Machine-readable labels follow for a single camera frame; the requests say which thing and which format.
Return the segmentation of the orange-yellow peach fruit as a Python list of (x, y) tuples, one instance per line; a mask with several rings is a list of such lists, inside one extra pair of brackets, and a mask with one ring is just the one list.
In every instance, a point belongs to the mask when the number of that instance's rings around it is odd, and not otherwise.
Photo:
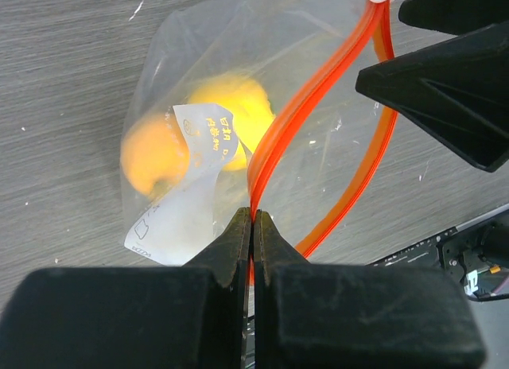
[(151, 200), (184, 178), (189, 160), (187, 144), (172, 113), (141, 118), (121, 142), (124, 176), (136, 191)]

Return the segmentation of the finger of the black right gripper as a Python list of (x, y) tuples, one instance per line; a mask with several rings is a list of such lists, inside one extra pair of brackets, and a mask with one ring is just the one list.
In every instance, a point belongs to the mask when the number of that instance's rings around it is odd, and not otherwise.
[(356, 91), (408, 118), (477, 169), (508, 160), (508, 24), (364, 68)]
[(508, 0), (405, 0), (400, 22), (452, 35), (463, 35), (508, 20)]

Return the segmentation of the yellow round fruit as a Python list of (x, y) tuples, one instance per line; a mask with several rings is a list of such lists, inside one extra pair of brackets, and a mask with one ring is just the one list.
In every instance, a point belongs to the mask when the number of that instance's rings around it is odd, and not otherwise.
[(232, 113), (239, 144), (225, 171), (247, 167), (247, 154), (256, 150), (275, 119), (265, 89), (246, 76), (224, 74), (205, 80), (189, 95), (188, 103), (215, 103)]

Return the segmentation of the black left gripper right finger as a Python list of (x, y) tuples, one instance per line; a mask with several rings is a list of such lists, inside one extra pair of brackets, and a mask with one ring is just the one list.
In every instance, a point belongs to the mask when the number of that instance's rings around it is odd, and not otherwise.
[(463, 291), (441, 270), (312, 264), (262, 211), (253, 259), (258, 368), (478, 368), (486, 359)]

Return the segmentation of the clear zip top bag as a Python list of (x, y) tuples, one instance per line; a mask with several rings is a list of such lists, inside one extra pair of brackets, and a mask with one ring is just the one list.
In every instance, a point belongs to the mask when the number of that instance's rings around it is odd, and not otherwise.
[(309, 257), (387, 151), (397, 113), (355, 90), (394, 55), (394, 0), (210, 0), (155, 33), (120, 142), (123, 246), (180, 266), (237, 209)]

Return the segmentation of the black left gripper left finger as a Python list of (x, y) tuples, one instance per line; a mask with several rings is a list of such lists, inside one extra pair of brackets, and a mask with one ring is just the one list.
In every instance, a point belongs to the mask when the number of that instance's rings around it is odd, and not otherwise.
[(45, 268), (1, 319), (4, 368), (241, 368), (251, 214), (180, 267)]

